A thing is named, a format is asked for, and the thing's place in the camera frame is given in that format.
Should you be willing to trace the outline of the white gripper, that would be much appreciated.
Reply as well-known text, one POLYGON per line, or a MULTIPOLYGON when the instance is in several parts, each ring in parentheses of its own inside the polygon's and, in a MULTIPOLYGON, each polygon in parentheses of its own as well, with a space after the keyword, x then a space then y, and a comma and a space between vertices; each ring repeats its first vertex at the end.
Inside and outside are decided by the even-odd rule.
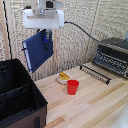
MULTIPOLYGON (((35 15, 32 9, 23 11, 23 25, 28 29, 60 29, 64 26, 64 12, 60 9, 47 10, 45 14, 35 15)), ((44 43, 52 41, 52 31, 44 30, 44 43)))

